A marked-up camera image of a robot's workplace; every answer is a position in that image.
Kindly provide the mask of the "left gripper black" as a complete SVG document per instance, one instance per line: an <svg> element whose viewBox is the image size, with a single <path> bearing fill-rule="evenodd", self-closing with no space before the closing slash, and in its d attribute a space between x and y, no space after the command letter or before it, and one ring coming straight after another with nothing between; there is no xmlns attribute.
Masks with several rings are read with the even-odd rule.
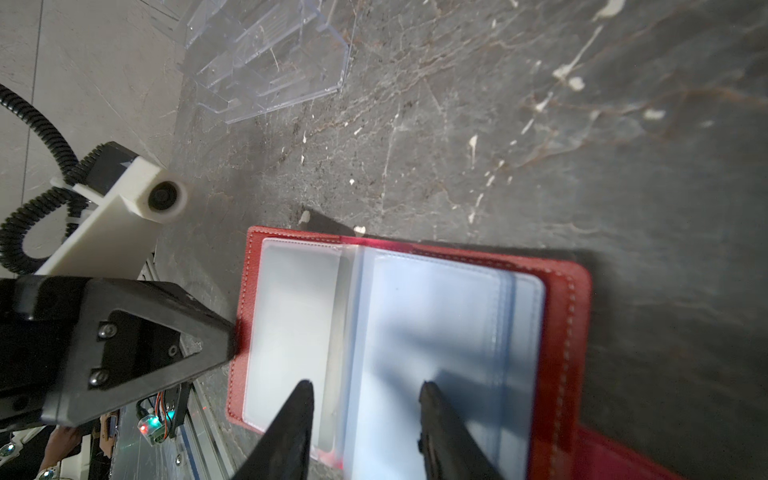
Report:
<svg viewBox="0 0 768 480"><path fill-rule="evenodd" d="M231 360L233 323L170 282L1 280L1 430L76 427Z"/></svg>

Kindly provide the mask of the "red leather card holder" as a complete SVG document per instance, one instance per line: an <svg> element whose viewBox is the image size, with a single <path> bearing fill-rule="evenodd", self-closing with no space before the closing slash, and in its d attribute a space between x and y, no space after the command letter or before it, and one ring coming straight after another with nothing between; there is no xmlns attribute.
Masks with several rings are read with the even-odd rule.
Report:
<svg viewBox="0 0 768 480"><path fill-rule="evenodd" d="M502 479L668 479L579 423L592 296L572 261L255 226L227 416L263 436L309 380L310 457L427 479L431 381Z"/></svg>

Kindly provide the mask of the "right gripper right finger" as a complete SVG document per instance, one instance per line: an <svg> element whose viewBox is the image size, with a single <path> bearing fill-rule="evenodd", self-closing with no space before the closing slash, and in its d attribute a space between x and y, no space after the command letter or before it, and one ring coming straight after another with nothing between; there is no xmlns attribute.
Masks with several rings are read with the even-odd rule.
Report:
<svg viewBox="0 0 768 480"><path fill-rule="evenodd" d="M418 449L427 479L502 479L436 383L423 383L419 403Z"/></svg>

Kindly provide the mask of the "clear acrylic organizer tray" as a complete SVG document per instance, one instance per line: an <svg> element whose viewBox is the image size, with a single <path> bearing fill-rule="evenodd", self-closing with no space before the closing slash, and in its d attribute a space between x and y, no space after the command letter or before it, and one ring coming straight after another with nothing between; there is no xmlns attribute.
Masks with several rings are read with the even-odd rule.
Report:
<svg viewBox="0 0 768 480"><path fill-rule="evenodd" d="M147 2L198 106L232 124L338 92L356 11L343 0Z"/></svg>

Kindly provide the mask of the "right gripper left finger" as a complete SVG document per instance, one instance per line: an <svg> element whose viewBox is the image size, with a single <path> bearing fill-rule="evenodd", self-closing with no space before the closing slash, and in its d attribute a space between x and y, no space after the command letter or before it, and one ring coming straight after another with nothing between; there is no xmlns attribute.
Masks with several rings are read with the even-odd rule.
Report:
<svg viewBox="0 0 768 480"><path fill-rule="evenodd" d="M307 479L313 414L313 385L301 380L232 479Z"/></svg>

